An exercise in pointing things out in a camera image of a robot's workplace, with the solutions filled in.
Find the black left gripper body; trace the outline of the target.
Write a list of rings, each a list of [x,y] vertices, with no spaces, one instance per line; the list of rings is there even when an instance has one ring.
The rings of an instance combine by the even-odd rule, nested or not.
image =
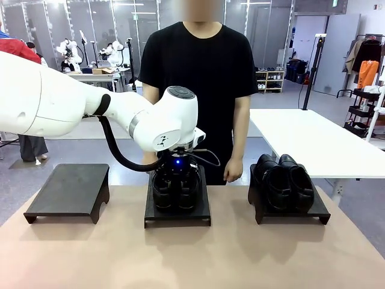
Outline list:
[[[197,173],[197,163],[191,151],[182,147],[158,152],[157,156],[161,165],[157,168],[156,174],[163,179],[184,179]]]

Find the person's left hand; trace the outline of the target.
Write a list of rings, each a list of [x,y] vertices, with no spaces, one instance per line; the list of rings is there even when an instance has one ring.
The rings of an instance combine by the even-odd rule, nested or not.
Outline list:
[[[234,182],[238,180],[243,174],[243,161],[239,158],[231,158],[224,170],[223,179],[226,182]]]

